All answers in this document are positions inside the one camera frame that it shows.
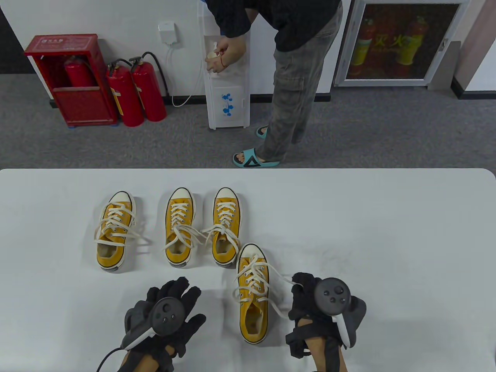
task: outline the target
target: yellow sneaker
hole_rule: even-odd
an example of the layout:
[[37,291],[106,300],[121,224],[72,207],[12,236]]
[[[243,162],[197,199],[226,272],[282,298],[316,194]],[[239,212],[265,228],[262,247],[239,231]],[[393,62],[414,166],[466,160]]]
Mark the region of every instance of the yellow sneaker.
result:
[[240,301],[240,330],[246,342],[258,344],[267,335],[269,270],[267,259],[255,244],[246,244],[236,265]]
[[174,267],[183,267],[191,259],[191,249],[199,244],[202,236],[192,225],[196,213],[193,195],[187,188],[174,191],[165,212],[165,254]]
[[104,207],[95,230],[96,258],[105,271],[117,271],[124,263],[128,238],[139,235],[132,231],[136,219],[136,203],[125,191],[116,193]]
[[212,254],[220,266],[229,266],[236,261],[240,251],[240,228],[242,222],[241,203],[230,188],[224,187],[215,196],[213,210],[214,225],[203,230],[212,238]]

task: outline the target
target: power outlet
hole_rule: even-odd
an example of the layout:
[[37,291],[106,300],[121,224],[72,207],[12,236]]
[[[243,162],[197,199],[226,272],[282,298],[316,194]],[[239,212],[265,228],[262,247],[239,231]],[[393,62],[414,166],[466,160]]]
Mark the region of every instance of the power outlet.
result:
[[176,34],[176,24],[174,22],[162,22],[158,25],[158,31],[162,43],[172,45],[178,42],[178,36]]

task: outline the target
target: white rubber toe cap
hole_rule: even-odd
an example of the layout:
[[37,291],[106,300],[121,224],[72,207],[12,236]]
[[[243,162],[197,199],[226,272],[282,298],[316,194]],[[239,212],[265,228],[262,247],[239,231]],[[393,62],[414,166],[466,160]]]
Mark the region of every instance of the white rubber toe cap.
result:
[[262,250],[253,243],[245,244],[245,246],[241,248],[240,257],[252,258],[255,255],[258,255],[259,258],[265,258]]
[[129,194],[125,191],[119,191],[117,194],[112,196],[112,199],[110,199],[109,203],[130,203],[131,198],[129,197]]
[[191,193],[187,188],[180,187],[171,196],[171,199],[192,199]]
[[217,196],[215,198],[217,199],[217,198],[225,198],[225,197],[230,197],[232,199],[237,199],[236,198],[236,194],[234,193],[234,191],[232,191],[228,187],[224,187],[224,188],[220,189],[219,192],[217,193]]

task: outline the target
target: shoelace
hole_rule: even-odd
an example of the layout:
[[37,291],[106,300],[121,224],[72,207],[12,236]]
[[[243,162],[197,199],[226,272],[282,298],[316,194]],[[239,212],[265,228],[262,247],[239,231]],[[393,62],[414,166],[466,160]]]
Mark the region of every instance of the shoelace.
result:
[[202,233],[208,233],[206,238],[206,242],[210,240],[210,238],[215,233],[220,233],[227,237],[229,243],[231,243],[236,251],[236,255],[238,255],[241,245],[240,240],[230,229],[231,222],[233,221],[234,213],[236,212],[236,203],[232,201],[217,203],[217,213],[219,215],[220,224],[213,225],[212,227],[202,230]]
[[[286,279],[274,268],[274,266],[272,266],[271,264],[266,263],[266,262],[257,262],[258,259],[259,259],[258,255],[255,255],[251,259],[250,263],[248,265],[244,265],[241,272],[237,275],[235,280],[238,280],[243,275],[245,277],[247,277],[247,279],[245,280],[246,286],[237,287],[233,291],[233,297],[235,298],[235,300],[237,300],[240,303],[241,302],[248,302],[249,298],[243,298],[242,294],[240,294],[239,296],[236,294],[236,291],[239,291],[241,289],[247,289],[248,291],[253,293],[255,296],[258,296],[258,299],[256,299],[256,301],[269,302],[281,318],[289,319],[287,315],[283,314],[282,311],[279,310],[276,303],[274,301],[272,301],[270,298],[268,298],[267,295],[268,295],[270,286],[269,286],[269,283],[267,283],[267,281],[265,280],[265,278],[263,276],[263,272],[268,270],[268,268],[271,268],[273,270],[273,272],[275,272],[286,283],[289,283],[291,285],[295,285],[295,284],[301,285],[301,284],[295,283],[295,282],[292,282],[291,280]],[[263,292],[260,292],[262,290],[261,283],[264,284],[264,286],[263,286],[264,291]]]
[[[172,231],[174,232],[174,234],[176,234],[176,238],[173,241],[171,241],[170,243],[168,243],[165,246],[164,250],[166,250],[168,247],[175,244],[177,241],[180,241],[189,249],[193,249],[198,244],[200,244],[200,240],[198,239],[198,237],[205,238],[205,235],[200,233],[193,226],[184,224],[184,222],[185,222],[184,218],[186,218],[186,212],[187,211],[188,211],[188,203],[172,204],[172,206],[171,206],[171,227],[172,227]],[[188,238],[183,235],[183,232],[188,233],[189,236],[191,236],[191,238],[189,238],[189,241],[191,242],[191,244],[186,241]]]
[[[107,218],[104,218],[103,220],[100,221],[100,224],[95,230],[95,243],[98,244],[106,244],[108,246],[115,246],[115,247],[124,247],[123,243],[115,243],[112,241],[107,241],[107,240],[100,240],[97,237],[99,235],[106,235],[108,230],[112,230],[110,233],[111,236],[113,237],[119,237],[119,238],[139,238],[140,235],[136,232],[134,232],[129,226],[125,225],[122,223],[122,217],[124,216],[124,213],[129,214],[132,218],[136,218],[136,215],[131,212],[129,209],[126,208],[126,206],[122,203],[108,203],[104,210],[106,210],[109,205],[115,205],[117,207],[114,208],[109,208],[109,213]],[[123,228],[127,232],[125,234],[122,233],[116,233],[117,228]]]

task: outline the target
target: gray cargo pants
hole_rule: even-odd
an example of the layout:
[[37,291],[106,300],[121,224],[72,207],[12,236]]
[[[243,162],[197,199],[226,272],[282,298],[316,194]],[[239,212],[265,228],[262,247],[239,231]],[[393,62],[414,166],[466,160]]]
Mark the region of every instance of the gray cargo pants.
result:
[[284,159],[290,143],[302,140],[322,74],[324,58],[336,38],[343,18],[340,3],[334,17],[302,47],[274,52],[274,95],[267,137],[255,149],[257,157],[277,162]]

